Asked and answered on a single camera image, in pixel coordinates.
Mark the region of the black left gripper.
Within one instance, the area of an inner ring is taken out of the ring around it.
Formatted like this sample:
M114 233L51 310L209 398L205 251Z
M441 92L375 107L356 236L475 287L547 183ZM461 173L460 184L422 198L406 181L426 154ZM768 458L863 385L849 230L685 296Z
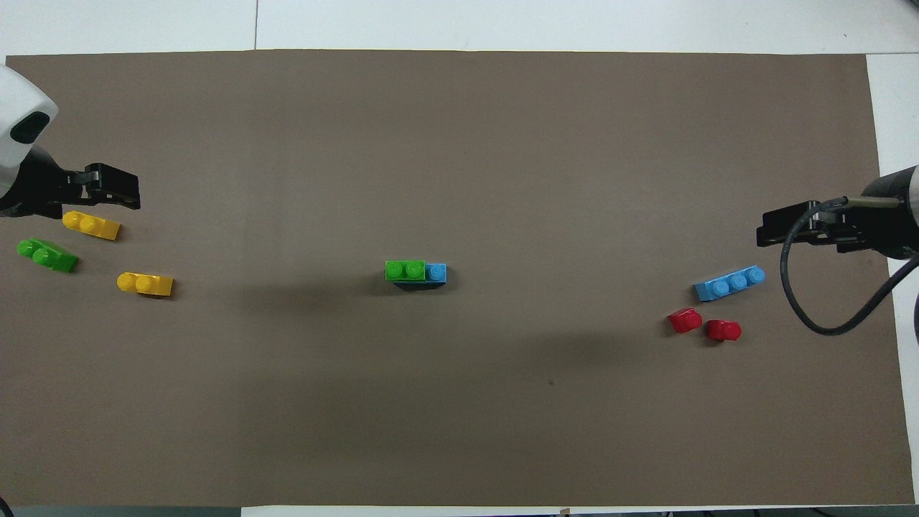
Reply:
M37 146L14 169L2 171L1 216L42 216L61 219L63 205L79 204L83 197L83 176L88 175L85 205L115 204L140 210L140 181L135 174L108 164L89 164L83 171L66 170L50 153Z

